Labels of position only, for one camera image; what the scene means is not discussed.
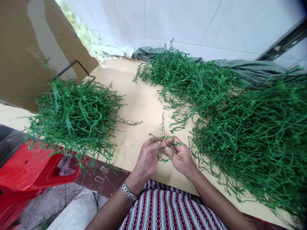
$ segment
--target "table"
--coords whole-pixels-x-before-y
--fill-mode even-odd
[[[142,80],[138,80],[137,83],[132,82],[140,63],[142,62],[128,59],[108,60],[105,63],[107,69],[98,68],[91,73],[92,76],[96,77],[97,82],[107,86],[113,82],[113,89],[118,91],[117,94],[125,95],[123,103],[126,103],[127,106],[119,110],[118,115],[121,118],[134,122],[142,121],[141,124],[136,126],[118,123],[118,128],[125,132],[116,132],[116,138],[111,139],[111,142],[117,145],[112,162],[115,166],[128,171],[132,171],[136,165],[141,145],[150,137],[149,133],[161,135],[160,124],[162,123],[163,113],[166,135],[171,135],[169,125],[172,123],[170,117],[174,111],[163,109],[165,103],[160,102],[158,99],[159,93],[157,92],[157,90],[161,89],[160,86],[150,86],[150,84],[146,84]],[[0,105],[0,111],[0,123],[17,130],[23,130],[23,127],[27,126],[28,120],[11,120],[11,118],[31,115],[26,110],[4,105]],[[188,145],[188,136],[191,136],[189,131],[192,127],[193,122],[190,120],[185,129],[176,131],[174,135]],[[103,156],[100,156],[98,159],[106,161]],[[259,202],[247,201],[239,203],[234,195],[228,195],[223,185],[218,184],[216,177],[209,174],[206,170],[202,171],[202,173],[241,212],[285,228],[290,228],[275,216],[269,208]],[[174,169],[171,161],[165,164],[159,162],[156,173],[152,175],[151,179],[197,195],[192,183]],[[246,198],[253,198],[253,196],[247,193]],[[283,210],[278,212],[285,220],[294,224],[287,212]]]

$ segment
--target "black metal wire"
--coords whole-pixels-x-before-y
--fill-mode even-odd
[[[87,76],[88,77],[92,77],[93,78],[93,80],[91,81],[91,83],[96,79],[96,77],[94,77],[94,76],[91,76],[90,74],[89,74],[89,72],[84,68],[84,66],[78,61],[78,60],[75,60],[73,63],[71,63],[69,66],[67,66],[62,72],[60,72],[59,74],[58,74],[58,76],[61,76],[65,71],[67,71],[70,67],[72,67],[74,64],[76,64],[76,63],[78,63],[81,67],[82,67],[82,69],[87,73]]]

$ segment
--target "artificial plant vine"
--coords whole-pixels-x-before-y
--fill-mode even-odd
[[[142,63],[133,81],[138,78],[163,86],[159,99],[169,104],[164,108],[176,109],[171,133],[183,129],[195,114],[213,116],[242,86],[240,75],[230,68],[220,68],[214,61],[195,62],[172,46],[157,54],[153,62]]]
[[[126,105],[121,103],[123,97],[112,90],[112,83],[108,87],[87,80],[76,84],[75,80],[63,81],[54,73],[48,85],[52,90],[35,100],[39,113],[29,117],[26,141],[34,140],[29,142],[30,148],[52,148],[52,154],[60,153],[66,157],[76,153],[83,169],[84,156],[92,155],[98,159],[101,155],[106,158],[108,167],[115,171],[110,163],[116,146],[111,143],[111,137],[115,137],[115,131],[122,132],[116,123],[141,123],[128,123],[118,116],[118,110]]]
[[[165,129],[164,129],[164,113],[162,114],[162,123],[161,123],[161,129],[160,129],[161,131],[162,131],[162,135],[161,135],[161,137],[160,138],[158,138],[158,137],[156,137],[155,135],[153,135],[153,134],[149,134],[150,136],[153,136],[154,138],[156,138],[158,141],[165,141],[165,143],[166,143],[166,140],[169,138],[169,136],[167,136],[166,134],[165,134]],[[159,161],[162,161],[163,163],[166,163],[166,162],[168,162],[169,160],[171,160],[172,158],[173,158],[173,156],[174,156],[174,153],[175,153],[175,150],[174,150],[174,148],[173,147],[175,147],[175,146],[177,146],[177,145],[181,145],[181,143],[180,142],[177,142],[177,141],[175,141],[174,140],[174,137],[172,137],[172,141],[167,145],[167,146],[169,146],[171,149],[172,149],[172,156],[169,158],[169,159],[165,159],[164,157],[163,157],[163,155],[164,155],[164,153],[163,153],[163,150],[164,150],[164,147],[161,147],[161,148],[159,148],[158,149],[158,160]]]
[[[302,223],[307,206],[307,78],[289,80],[296,70],[301,69],[290,70],[264,90],[245,90],[241,76],[231,69],[214,61],[197,63],[171,46],[150,64],[142,63],[134,81],[163,86],[159,99],[169,104],[165,109],[175,109],[171,133],[199,115],[189,138],[191,153],[229,195],[232,191],[243,202],[248,190],[282,220],[278,208]]]

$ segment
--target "person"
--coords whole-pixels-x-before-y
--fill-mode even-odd
[[[189,148],[176,136],[174,140],[181,145],[173,147],[173,166],[193,183],[205,206],[191,194],[174,188],[169,191],[165,188],[171,187],[149,180],[157,168],[158,149],[164,147],[170,157],[173,154],[168,146],[172,137],[162,142],[153,138],[144,142],[137,164],[123,187],[102,206],[86,230],[255,229],[198,170]]]

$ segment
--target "green cloth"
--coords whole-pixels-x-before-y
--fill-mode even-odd
[[[151,62],[159,53],[163,53],[164,48],[141,47],[132,55],[135,59],[140,59],[145,62]],[[196,62],[204,62],[201,57],[192,58]],[[273,61],[246,61],[246,60],[231,60],[226,59],[216,60],[222,68],[231,68],[238,72],[243,80],[249,83],[248,89],[263,89],[267,85],[275,82],[289,70],[279,66]],[[288,78],[306,74],[306,71],[296,70],[288,74]]]

